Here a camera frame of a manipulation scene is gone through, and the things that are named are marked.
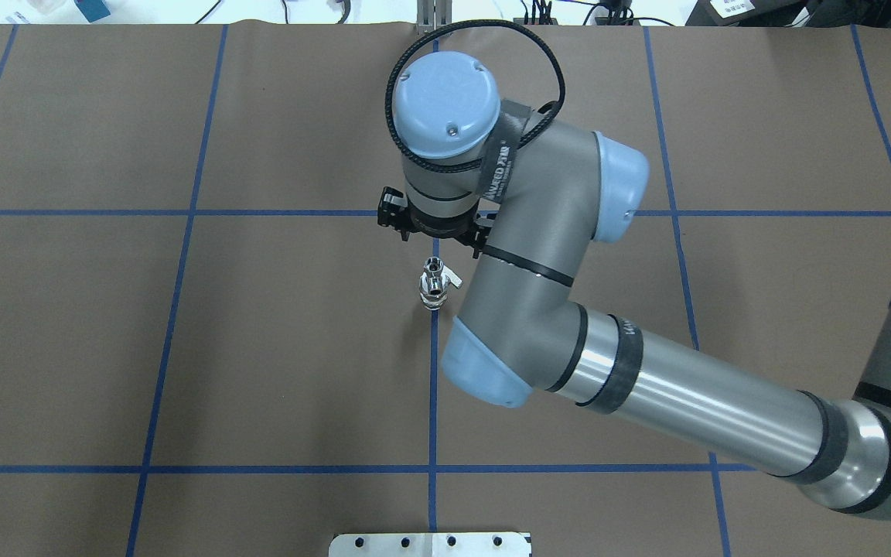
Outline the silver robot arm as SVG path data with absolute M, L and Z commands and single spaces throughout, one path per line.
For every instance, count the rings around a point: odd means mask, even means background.
M 547 391 L 792 484 L 839 514 L 891 521 L 891 299 L 859 383 L 789 388 L 588 306 L 573 290 L 594 244 L 629 231 L 650 161 L 639 149 L 501 97 L 463 52 L 406 53 L 384 110 L 405 190 L 382 226 L 453 239 L 480 257 L 445 343 L 461 391 L 519 408 Z

